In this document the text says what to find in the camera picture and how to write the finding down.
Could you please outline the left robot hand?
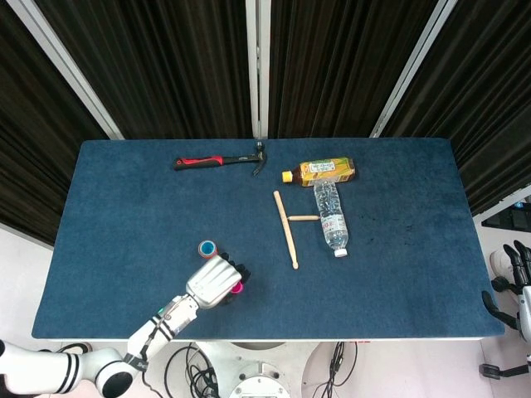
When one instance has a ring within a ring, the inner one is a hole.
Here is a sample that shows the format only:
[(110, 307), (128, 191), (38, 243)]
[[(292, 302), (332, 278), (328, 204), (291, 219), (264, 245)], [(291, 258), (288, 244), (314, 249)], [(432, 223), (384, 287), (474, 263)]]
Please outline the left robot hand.
[(200, 309), (210, 309), (218, 304), (230, 303), (242, 293), (251, 277), (250, 270), (237, 264), (228, 253), (210, 258), (186, 283), (186, 293)]

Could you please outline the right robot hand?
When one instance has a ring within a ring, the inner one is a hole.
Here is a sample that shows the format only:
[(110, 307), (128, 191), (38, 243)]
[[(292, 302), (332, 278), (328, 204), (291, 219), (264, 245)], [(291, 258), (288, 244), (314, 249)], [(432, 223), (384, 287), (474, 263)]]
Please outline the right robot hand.
[(500, 311), (488, 291), (482, 291), (481, 298), (491, 316), (518, 330), (522, 339), (530, 342), (530, 248), (518, 240), (514, 241), (514, 247), (503, 245), (503, 248), (512, 265), (514, 283), (499, 276), (491, 281), (491, 285), (497, 292), (512, 291), (517, 296), (519, 311), (516, 316)]

